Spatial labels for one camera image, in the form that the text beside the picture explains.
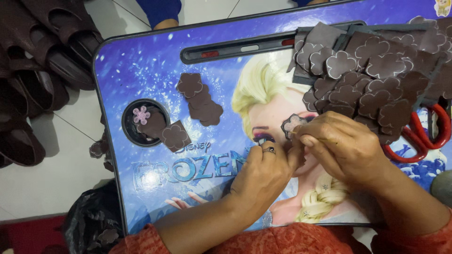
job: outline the floor tile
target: floor tile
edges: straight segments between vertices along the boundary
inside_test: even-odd
[[[146,21],[147,17],[135,0],[114,0],[119,5],[133,13],[139,19]],[[238,0],[182,0],[182,10],[179,13],[179,24],[189,25],[218,19],[226,19]]]
[[[69,104],[54,113],[97,141],[102,137],[105,126],[100,123],[100,105],[96,91],[67,88]]]
[[[240,0],[230,18],[297,7],[291,0]]]
[[[14,217],[9,212],[7,212],[5,209],[0,207],[0,221],[10,221],[10,220],[14,220],[14,219],[17,219],[17,218]]]
[[[141,21],[149,25],[146,14],[140,5],[135,0],[113,0],[118,5],[122,6],[124,9],[132,13],[134,16],[139,18]]]
[[[14,217],[68,212],[82,192],[101,179],[114,178],[103,159],[89,156],[93,141],[60,117],[42,115],[31,125],[46,149],[44,161],[0,169],[0,204]]]
[[[151,28],[111,0],[93,0],[85,3],[104,39],[112,36],[149,31]]]

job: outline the blue clothing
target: blue clothing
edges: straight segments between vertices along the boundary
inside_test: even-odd
[[[180,0],[137,0],[137,3],[146,13],[152,29],[165,19],[175,19],[179,22],[177,15],[182,9]]]

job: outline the black cup holder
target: black cup holder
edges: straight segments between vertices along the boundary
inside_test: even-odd
[[[122,130],[124,131],[124,134],[126,134],[127,139],[135,145],[142,147],[153,147],[160,144],[162,141],[159,138],[148,138],[144,133],[139,133],[137,131],[136,124],[133,122],[133,109],[141,108],[142,106],[146,106],[147,108],[155,107],[160,113],[162,113],[166,125],[168,126],[171,124],[169,118],[170,116],[162,104],[152,99],[138,99],[130,103],[124,110],[124,113],[122,113]]]

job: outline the black plastic bag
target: black plastic bag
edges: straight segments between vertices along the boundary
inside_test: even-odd
[[[62,226],[71,254],[107,254],[124,238],[115,180],[85,191]]]

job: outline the disney logo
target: disney logo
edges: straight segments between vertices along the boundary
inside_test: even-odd
[[[196,150],[196,149],[204,150],[204,153],[207,153],[207,149],[210,146],[211,146],[210,142],[201,142],[201,143],[196,143],[196,144],[190,144],[175,153],[180,154],[185,151],[191,151],[191,150]]]

